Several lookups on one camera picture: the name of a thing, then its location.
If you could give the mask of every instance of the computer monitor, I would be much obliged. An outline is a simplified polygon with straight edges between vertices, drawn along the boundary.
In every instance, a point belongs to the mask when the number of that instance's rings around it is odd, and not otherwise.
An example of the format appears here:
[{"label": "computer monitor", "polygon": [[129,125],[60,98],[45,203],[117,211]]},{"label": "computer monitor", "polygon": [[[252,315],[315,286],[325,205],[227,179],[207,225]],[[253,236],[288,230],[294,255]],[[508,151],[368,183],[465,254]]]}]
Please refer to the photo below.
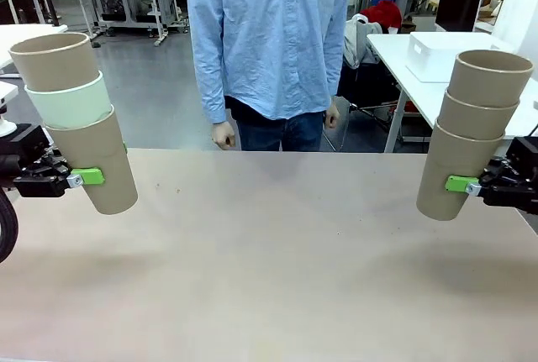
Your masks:
[{"label": "computer monitor", "polygon": [[435,23],[447,32],[472,32],[480,0],[439,0]]}]

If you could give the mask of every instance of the stacked paper cups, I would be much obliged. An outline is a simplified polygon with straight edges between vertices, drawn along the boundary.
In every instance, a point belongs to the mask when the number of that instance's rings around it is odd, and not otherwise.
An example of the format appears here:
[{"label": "stacked paper cups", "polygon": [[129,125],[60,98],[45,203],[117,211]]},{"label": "stacked paper cups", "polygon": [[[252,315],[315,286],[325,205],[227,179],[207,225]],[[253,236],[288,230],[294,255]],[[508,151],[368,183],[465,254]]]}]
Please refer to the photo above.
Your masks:
[{"label": "stacked paper cups", "polygon": [[461,211],[468,195],[447,191],[448,177],[483,173],[532,71],[529,60],[502,51],[457,56],[420,183],[417,208],[425,216],[449,221]]},{"label": "stacked paper cups", "polygon": [[132,207],[138,193],[88,36],[41,36],[14,45],[9,53],[69,165],[103,173],[104,184],[84,186],[95,208],[110,215]]}]

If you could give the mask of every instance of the fist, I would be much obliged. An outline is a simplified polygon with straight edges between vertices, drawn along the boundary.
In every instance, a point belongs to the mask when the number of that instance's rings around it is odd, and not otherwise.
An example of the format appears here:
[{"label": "fist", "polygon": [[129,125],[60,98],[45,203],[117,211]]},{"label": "fist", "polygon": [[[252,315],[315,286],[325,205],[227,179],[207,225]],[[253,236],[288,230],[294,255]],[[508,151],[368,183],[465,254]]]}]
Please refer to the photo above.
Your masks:
[{"label": "fist", "polygon": [[211,138],[216,145],[222,150],[229,150],[235,147],[235,132],[230,123],[213,124]]},{"label": "fist", "polygon": [[325,112],[325,127],[327,129],[335,129],[340,119],[340,112],[335,105],[335,100],[330,104],[330,108]]}]

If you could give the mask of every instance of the beige tabletop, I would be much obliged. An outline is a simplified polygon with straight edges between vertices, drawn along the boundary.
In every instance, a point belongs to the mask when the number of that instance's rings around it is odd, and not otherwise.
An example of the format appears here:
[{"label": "beige tabletop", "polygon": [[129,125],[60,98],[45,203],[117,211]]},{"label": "beige tabletop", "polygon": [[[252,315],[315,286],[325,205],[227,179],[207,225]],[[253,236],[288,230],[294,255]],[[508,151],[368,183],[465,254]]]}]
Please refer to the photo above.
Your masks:
[{"label": "beige tabletop", "polygon": [[531,362],[538,238],[414,206],[423,155],[131,150],[140,199],[19,199],[0,356],[73,362]]}]

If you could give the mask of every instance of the red cloth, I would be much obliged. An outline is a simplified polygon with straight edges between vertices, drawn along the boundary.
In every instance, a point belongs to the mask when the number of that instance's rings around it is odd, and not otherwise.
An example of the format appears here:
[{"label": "red cloth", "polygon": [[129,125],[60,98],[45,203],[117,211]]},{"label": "red cloth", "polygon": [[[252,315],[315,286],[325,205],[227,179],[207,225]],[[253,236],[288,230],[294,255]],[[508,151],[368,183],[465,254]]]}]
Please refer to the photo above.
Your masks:
[{"label": "red cloth", "polygon": [[377,22],[385,29],[400,28],[402,26],[402,14],[395,3],[388,0],[380,1],[375,7],[366,8],[361,12],[368,18],[368,22]]}]

